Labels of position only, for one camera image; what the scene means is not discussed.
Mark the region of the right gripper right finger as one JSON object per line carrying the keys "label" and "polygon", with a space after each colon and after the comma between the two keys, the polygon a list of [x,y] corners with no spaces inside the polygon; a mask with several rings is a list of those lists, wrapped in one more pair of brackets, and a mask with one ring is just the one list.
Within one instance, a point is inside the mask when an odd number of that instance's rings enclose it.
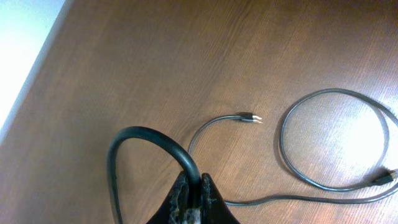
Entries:
{"label": "right gripper right finger", "polygon": [[202,209],[201,223],[204,224],[239,224],[218,191],[211,176],[201,176]]}

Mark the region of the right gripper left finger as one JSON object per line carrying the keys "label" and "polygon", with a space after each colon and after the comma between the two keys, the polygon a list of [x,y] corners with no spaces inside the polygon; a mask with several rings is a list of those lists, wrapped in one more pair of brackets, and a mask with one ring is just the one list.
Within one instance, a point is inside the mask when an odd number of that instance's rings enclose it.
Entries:
{"label": "right gripper left finger", "polygon": [[158,211],[147,224],[183,224],[188,208],[189,184],[185,173],[181,171],[168,192]]}

